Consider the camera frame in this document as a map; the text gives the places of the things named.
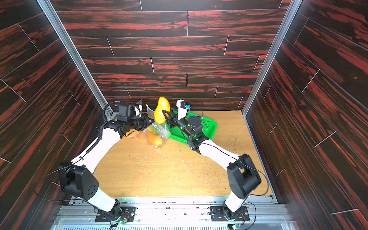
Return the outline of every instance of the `clear plastic bag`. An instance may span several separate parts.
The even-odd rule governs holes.
[[[148,117],[154,118],[155,111],[150,109],[148,105],[146,106]],[[146,134],[148,143],[150,143],[151,146],[155,148],[161,148],[171,134],[166,122],[163,124],[158,124],[157,122],[154,122],[144,130],[144,133]]]

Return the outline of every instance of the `wooden table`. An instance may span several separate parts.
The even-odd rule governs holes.
[[[204,111],[204,116],[217,122],[216,144],[239,155],[250,155],[263,172],[240,111]],[[143,133],[116,143],[100,161],[94,176],[112,197],[219,196],[231,192],[227,172],[214,161],[170,138],[161,149],[155,149]],[[254,194],[267,189],[266,179],[260,176],[262,183]]]

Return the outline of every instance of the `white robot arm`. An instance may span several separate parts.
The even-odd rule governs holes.
[[[97,207],[99,212],[111,217],[110,221],[115,221],[122,215],[119,201],[108,196],[99,188],[98,181],[92,173],[104,155],[127,131],[133,128],[143,130],[153,122],[145,114],[141,114],[141,104],[142,102],[139,101],[134,105],[123,104],[120,106],[117,121],[111,120],[106,123],[101,129],[102,135],[86,150],[71,162],[63,162],[59,166],[61,169],[59,171],[61,189],[66,193],[87,200]],[[177,114],[170,112],[169,105],[166,106],[169,108],[168,111],[162,108],[160,110],[158,106],[155,111],[155,120],[167,121],[171,128],[179,127],[188,135],[188,145],[192,150],[211,158],[227,170],[231,193],[224,202],[222,211],[228,220],[234,220],[245,199],[261,183],[259,174],[248,155],[239,156],[231,153],[209,140],[202,132],[200,116],[191,116],[187,120],[185,116],[190,106],[185,101],[178,100],[177,105]],[[164,119],[157,119],[156,116],[163,116]]]

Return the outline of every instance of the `dark wood wall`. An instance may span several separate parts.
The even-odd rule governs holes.
[[[49,229],[59,202],[33,185],[98,135],[102,111],[35,0],[0,1],[0,229]],[[68,198],[54,174],[36,186]]]
[[[287,0],[51,0],[108,102],[241,110]],[[202,109],[196,105],[193,110]]]
[[[368,229],[367,12],[304,0],[247,114],[301,230]]]

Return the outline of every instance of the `green basket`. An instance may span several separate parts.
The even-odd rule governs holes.
[[[188,113],[187,114],[187,119],[191,116],[198,116],[198,114],[194,114],[194,113]],[[216,129],[217,129],[217,123],[207,117],[202,117],[202,126],[203,126],[203,133],[212,140]],[[187,144],[187,139],[188,136],[184,134],[183,137],[183,133],[180,131],[180,129],[178,127],[174,127],[174,128],[169,128],[171,135],[170,138],[174,139],[176,141],[179,141],[181,143]]]

